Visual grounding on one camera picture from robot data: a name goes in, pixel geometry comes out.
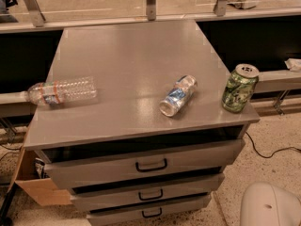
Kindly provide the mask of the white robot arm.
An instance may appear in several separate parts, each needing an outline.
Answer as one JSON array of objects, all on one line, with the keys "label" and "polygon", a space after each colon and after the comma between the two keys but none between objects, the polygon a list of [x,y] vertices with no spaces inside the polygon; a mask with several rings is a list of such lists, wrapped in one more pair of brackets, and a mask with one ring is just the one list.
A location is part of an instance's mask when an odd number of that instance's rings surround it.
[{"label": "white robot arm", "polygon": [[301,226],[301,201],[281,187],[253,183],[241,201],[240,226]]}]

